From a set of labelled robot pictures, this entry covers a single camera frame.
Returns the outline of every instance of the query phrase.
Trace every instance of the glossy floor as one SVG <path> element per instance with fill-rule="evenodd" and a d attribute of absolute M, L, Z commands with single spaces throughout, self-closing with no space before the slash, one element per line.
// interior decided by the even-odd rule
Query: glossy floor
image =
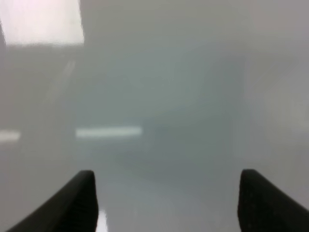
<path fill-rule="evenodd" d="M 0 230 L 83 169 L 100 231 L 240 231 L 243 168 L 309 206 L 308 5 L 0 0 Z"/>

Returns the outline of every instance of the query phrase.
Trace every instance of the fluorescent light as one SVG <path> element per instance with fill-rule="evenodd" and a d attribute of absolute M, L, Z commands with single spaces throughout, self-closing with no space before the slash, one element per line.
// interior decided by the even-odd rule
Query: fluorescent light
<path fill-rule="evenodd" d="M 99 211 L 96 232 L 108 232 L 106 213 Z"/>
<path fill-rule="evenodd" d="M 20 132 L 14 130 L 0 130 L 0 143 L 17 142 L 20 138 Z"/>
<path fill-rule="evenodd" d="M 0 0 L 7 45 L 84 43 L 79 0 Z"/>
<path fill-rule="evenodd" d="M 141 134 L 141 127 L 80 128 L 75 132 L 77 138 L 121 138 Z"/>

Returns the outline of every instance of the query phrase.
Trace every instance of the blurry background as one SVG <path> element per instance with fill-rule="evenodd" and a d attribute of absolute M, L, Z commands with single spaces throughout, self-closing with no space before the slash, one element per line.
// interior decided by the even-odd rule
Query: blurry background
<path fill-rule="evenodd" d="M 309 207 L 308 7 L 0 0 L 0 230 L 81 169 L 100 232 L 238 232 L 244 168 Z"/>

